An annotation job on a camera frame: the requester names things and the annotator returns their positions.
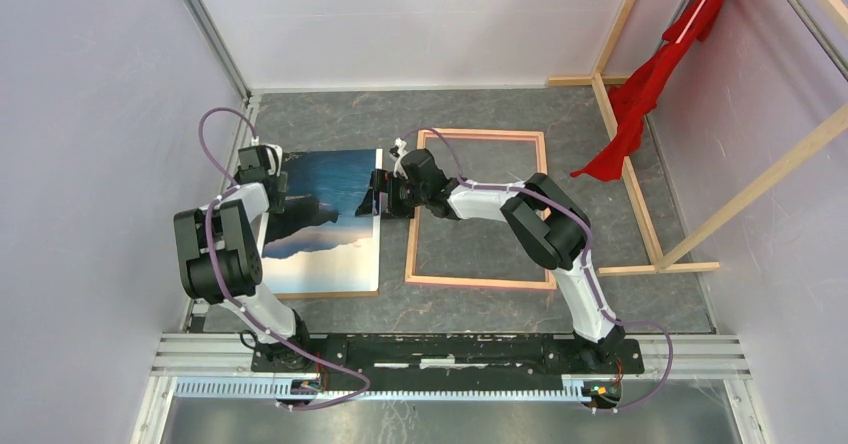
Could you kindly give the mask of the light wooden beam structure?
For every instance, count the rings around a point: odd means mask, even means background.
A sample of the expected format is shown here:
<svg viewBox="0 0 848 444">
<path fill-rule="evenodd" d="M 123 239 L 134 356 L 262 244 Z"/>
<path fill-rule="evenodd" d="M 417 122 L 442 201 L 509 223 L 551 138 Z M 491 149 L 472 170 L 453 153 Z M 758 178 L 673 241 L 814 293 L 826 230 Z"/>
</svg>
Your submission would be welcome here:
<svg viewBox="0 0 848 444">
<path fill-rule="evenodd" d="M 827 55 L 834 67 L 836 67 L 847 82 L 847 59 L 836 49 L 827 33 L 822 29 L 821 25 L 810 14 L 810 11 L 805 7 L 801 0 L 785 1 L 793 9 L 794 13 L 802 21 L 809 34 L 811 34 L 816 40 L 819 47 Z M 816 0 L 816 2 L 817 6 L 823 9 L 823 12 L 827 14 L 829 20 L 833 22 L 833 25 L 837 27 L 847 39 L 847 5 L 845 2 L 843 0 Z M 620 1 L 619 7 L 614 14 L 615 17 L 613 23 L 603 40 L 600 51 L 588 74 L 575 76 L 550 76 L 546 79 L 544 84 L 544 87 L 548 88 L 591 87 L 610 139 L 615 136 L 618 121 L 613 115 L 606 84 L 623 84 L 627 80 L 627 76 L 606 75 L 603 71 L 606 69 L 607 63 L 611 58 L 613 51 L 617 47 L 620 36 L 636 3 L 637 0 Z M 661 152 L 661 145 L 657 137 L 657 132 L 654 129 L 655 125 L 650 115 L 644 117 L 643 122 L 647 125 L 651 133 L 659 161 L 664 170 L 667 186 L 672 197 L 674 197 L 673 191 L 675 189 L 673 182 L 670 179 L 671 171 L 668 170 L 668 165 Z M 777 159 L 775 163 L 771 164 L 770 167 L 733 196 L 726 204 L 710 216 L 704 224 L 700 225 L 691 235 L 687 235 L 668 253 L 665 253 L 662 249 L 654 221 L 652 220 L 647 207 L 644 193 L 638 182 L 634 165 L 630 158 L 625 159 L 623 166 L 623 182 L 627 196 L 630 199 L 650 263 L 639 266 L 602 267 L 598 270 L 599 275 L 631 276 L 679 273 L 700 274 L 719 270 L 720 263 L 717 261 L 693 261 L 685 263 L 680 263 L 679 261 L 685 255 L 691 253 L 691 251 L 704 242 L 708 237 L 711 237 L 717 230 L 734 219 L 749 205 L 766 194 L 767 191 L 771 190 L 792 171 L 808 161 L 816 153 L 823 150 L 834 139 L 839 137 L 840 134 L 846 131 L 847 102 L 841 105 L 830 117 L 825 119 L 821 124 L 816 126 L 806 136 L 800 139 L 798 143 L 788 150 L 782 157 Z"/>
</svg>

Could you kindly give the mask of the aluminium front rail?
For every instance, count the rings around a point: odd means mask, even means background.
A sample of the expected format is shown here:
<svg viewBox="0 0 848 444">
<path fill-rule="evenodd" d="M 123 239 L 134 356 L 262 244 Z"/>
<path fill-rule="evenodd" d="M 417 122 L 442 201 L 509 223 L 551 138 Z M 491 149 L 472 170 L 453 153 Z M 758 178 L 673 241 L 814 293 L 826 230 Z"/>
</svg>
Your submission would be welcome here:
<svg viewBox="0 0 848 444">
<path fill-rule="evenodd" d="M 636 334 L 648 378 L 662 375 L 668 357 L 673 357 L 672 379 L 740 379 L 752 377 L 738 337 L 715 334 L 677 334 L 671 337 L 673 351 L 663 336 Z M 252 354 L 235 334 L 164 334 L 155 354 L 153 369 L 173 373 L 246 373 Z"/>
</svg>

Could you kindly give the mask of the red cloth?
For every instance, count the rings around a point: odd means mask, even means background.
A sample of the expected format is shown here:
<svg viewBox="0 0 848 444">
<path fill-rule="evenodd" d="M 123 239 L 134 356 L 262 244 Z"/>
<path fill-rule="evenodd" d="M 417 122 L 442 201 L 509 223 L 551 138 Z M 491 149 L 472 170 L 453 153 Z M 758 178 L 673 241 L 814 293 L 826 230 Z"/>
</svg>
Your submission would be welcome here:
<svg viewBox="0 0 848 444">
<path fill-rule="evenodd" d="M 617 121 L 611 142 L 572 177 L 588 175 L 600 181 L 618 180 L 624 160 L 641 146 L 643 117 L 654 110 L 674 69 L 695 41 L 705 41 L 725 0 L 696 0 L 662 34 L 662 45 L 624 84 L 609 88 Z"/>
</svg>

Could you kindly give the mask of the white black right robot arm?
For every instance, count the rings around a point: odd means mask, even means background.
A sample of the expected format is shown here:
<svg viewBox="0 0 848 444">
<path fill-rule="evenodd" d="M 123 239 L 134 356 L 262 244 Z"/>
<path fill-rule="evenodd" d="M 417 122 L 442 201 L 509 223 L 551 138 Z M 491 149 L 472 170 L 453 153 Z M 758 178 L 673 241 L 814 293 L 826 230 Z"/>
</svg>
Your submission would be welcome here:
<svg viewBox="0 0 848 444">
<path fill-rule="evenodd" d="M 546 174 L 511 184 L 449 177 L 427 149 L 392 150 L 393 170 L 375 169 L 357 216 L 411 219 L 419 207 L 437 218 L 506 223 L 528 257 L 554 276 L 572 318 L 580 364 L 602 372 L 626 336 L 598 283 L 588 217 Z"/>
</svg>

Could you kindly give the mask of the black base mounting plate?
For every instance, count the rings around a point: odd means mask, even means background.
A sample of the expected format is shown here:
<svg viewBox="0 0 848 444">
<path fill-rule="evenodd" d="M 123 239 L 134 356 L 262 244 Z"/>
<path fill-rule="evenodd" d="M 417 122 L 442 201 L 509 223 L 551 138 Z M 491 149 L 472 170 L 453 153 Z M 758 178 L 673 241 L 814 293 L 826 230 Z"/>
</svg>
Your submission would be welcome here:
<svg viewBox="0 0 848 444">
<path fill-rule="evenodd" d="M 571 335 L 350 334 L 313 335 L 315 363 L 281 344 L 252 351 L 259 373 L 315 373 L 321 389 L 355 391 L 559 390 L 564 376 L 591 380 L 645 371 L 637 340 L 596 345 Z"/>
</svg>

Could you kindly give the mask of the aluminium side rail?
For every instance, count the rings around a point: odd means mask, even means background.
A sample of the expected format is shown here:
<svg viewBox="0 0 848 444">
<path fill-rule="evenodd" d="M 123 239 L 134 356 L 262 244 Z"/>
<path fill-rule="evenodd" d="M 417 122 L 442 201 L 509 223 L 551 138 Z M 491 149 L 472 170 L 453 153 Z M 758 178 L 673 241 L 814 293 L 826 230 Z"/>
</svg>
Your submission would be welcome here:
<svg viewBox="0 0 848 444">
<path fill-rule="evenodd" d="M 200 118 L 198 124 L 198 139 L 201 149 L 211 164 L 223 175 L 224 182 L 229 183 L 229 187 L 225 187 L 220 194 L 218 194 L 210 204 L 206 206 L 206 210 L 204 212 L 204 224 L 202 229 L 204 231 L 204 236 L 206 240 L 206 250 L 207 255 L 209 256 L 209 262 L 212 267 L 213 277 L 215 278 L 215 282 L 217 284 L 218 290 L 222 293 L 224 304 L 228 303 L 232 309 L 231 311 L 238 316 L 243 322 L 245 322 L 248 326 L 254 327 L 254 331 L 258 333 L 259 336 L 270 335 L 270 331 L 263 326 L 260 320 L 258 320 L 251 312 L 248 306 L 240 301 L 238 301 L 229 291 L 229 288 L 225 282 L 223 277 L 223 273 L 221 270 L 221 265 L 218 258 L 218 249 L 213 236 L 213 225 L 212 225 L 212 217 L 214 210 L 219 207 L 226 198 L 234 195 L 241 189 L 241 185 L 238 184 L 235 180 L 234 175 L 229 171 L 228 167 L 225 167 L 210 151 L 205 138 L 205 125 L 207 120 L 216 113 L 228 113 L 235 115 L 239 118 L 240 122 L 245 124 L 248 128 L 248 134 L 250 137 L 251 144 L 258 144 L 260 141 L 259 133 L 256 129 L 254 123 L 241 111 L 236 110 L 231 107 L 218 106 L 213 107 L 207 110 Z"/>
</svg>

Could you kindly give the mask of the pink wooden picture frame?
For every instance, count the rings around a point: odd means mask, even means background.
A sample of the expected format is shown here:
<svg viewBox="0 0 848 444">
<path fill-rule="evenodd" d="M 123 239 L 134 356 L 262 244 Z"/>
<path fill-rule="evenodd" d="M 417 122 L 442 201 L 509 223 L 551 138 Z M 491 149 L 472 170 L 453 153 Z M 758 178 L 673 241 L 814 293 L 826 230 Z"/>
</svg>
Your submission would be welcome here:
<svg viewBox="0 0 848 444">
<path fill-rule="evenodd" d="M 515 130 L 488 130 L 488 129 L 450 129 L 441 128 L 439 132 L 450 140 L 477 140 L 477 141 L 505 141 L 505 142 L 529 142 L 534 145 L 536 170 L 546 173 L 547 154 L 545 149 L 545 138 L 541 131 L 515 131 Z M 406 262 L 404 279 L 407 284 L 435 285 L 448 287 L 475 287 L 504 290 L 532 290 L 552 291 L 557 289 L 554 276 L 549 270 L 545 270 L 544 278 L 541 280 L 509 280 L 489 279 L 472 277 L 442 277 L 427 276 L 416 271 L 418 237 L 422 209 L 415 211 L 414 218 L 410 221 L 408 243 L 406 249 Z"/>
</svg>

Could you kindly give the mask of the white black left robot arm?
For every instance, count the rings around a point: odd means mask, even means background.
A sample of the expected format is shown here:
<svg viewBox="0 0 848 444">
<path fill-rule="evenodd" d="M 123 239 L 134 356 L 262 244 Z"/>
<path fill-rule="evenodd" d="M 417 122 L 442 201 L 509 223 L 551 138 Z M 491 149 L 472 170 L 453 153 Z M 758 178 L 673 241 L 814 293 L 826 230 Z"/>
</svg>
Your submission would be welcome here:
<svg viewBox="0 0 848 444">
<path fill-rule="evenodd" d="M 238 154 L 231 188 L 173 218 L 181 283 L 189 298 L 221 306 L 244 322 L 241 343 L 257 358 L 302 371 L 313 361 L 314 345 L 299 315 L 264 284 L 260 248 L 305 221 L 286 198 L 281 148 L 258 144 Z"/>
</svg>

